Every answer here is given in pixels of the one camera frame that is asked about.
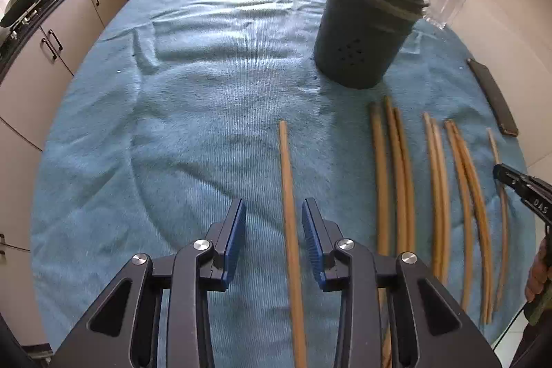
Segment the person's right hand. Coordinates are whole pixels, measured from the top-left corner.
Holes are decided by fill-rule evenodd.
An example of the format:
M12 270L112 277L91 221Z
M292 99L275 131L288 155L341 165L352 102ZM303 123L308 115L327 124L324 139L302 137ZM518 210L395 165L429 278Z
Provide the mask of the person's right hand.
M551 280L551 269L544 262L546 254L546 239L543 238L529 270L525 286L527 302L532 302L537 295L541 294L547 280Z

